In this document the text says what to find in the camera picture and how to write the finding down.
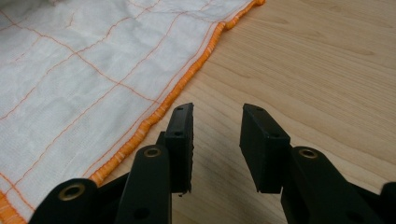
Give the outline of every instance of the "light wooden surface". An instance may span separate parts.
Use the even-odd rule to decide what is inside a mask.
[[[173,198],[173,223],[286,222],[240,151],[243,103],[265,108],[293,146],[324,152],[350,182],[378,193],[395,181],[395,11],[394,0],[268,0],[225,32],[174,103],[195,105],[195,150],[192,194]]]

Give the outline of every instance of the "white cloth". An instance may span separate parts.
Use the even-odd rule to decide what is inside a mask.
[[[28,221],[65,180],[100,184],[201,67],[223,28],[262,3],[0,4],[0,218]]]

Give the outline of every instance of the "black plastic bracket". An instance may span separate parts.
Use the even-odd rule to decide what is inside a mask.
[[[191,191],[193,104],[178,106],[156,145],[136,152],[129,174],[97,188],[89,179],[57,186],[37,207],[33,223],[172,222],[171,193]]]
[[[292,147],[262,108],[244,105],[240,147],[257,190],[279,193],[289,223],[395,223],[396,182],[381,195],[348,183],[326,156]]]

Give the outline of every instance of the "wooden table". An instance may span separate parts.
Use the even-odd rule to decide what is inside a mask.
[[[239,148],[243,103],[265,108],[293,146],[322,151],[348,181],[375,193],[395,181],[395,11],[394,0],[268,0],[223,33],[174,103],[195,105],[195,150],[192,194],[173,197],[173,223],[286,222],[279,195],[256,192]]]

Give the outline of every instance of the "orange stitched edge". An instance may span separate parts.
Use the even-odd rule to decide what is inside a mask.
[[[26,223],[21,215],[11,206],[11,203],[7,200],[6,195],[0,192],[0,219],[4,224],[6,223]]]
[[[193,75],[204,65],[205,61],[209,58],[211,52],[219,41],[219,37],[224,29],[232,29],[239,21],[239,19],[250,11],[255,6],[260,6],[265,3],[265,0],[253,0],[247,7],[237,13],[232,20],[228,22],[221,22],[215,29],[212,37],[210,38],[209,44],[207,45],[203,55],[189,68],[183,78],[176,84],[174,89],[169,93],[160,107],[138,127],[134,136],[125,143],[120,150],[101,168],[99,168],[90,179],[93,180],[98,186],[101,185],[104,179],[120,164],[120,158],[125,158],[130,155],[136,147],[143,141],[151,125],[157,123],[164,115],[165,112],[170,108],[171,104],[180,95],[181,91],[186,86],[187,82],[193,77]],[[26,223],[18,211],[12,207],[7,197],[0,191],[0,220],[3,224],[8,223]]]

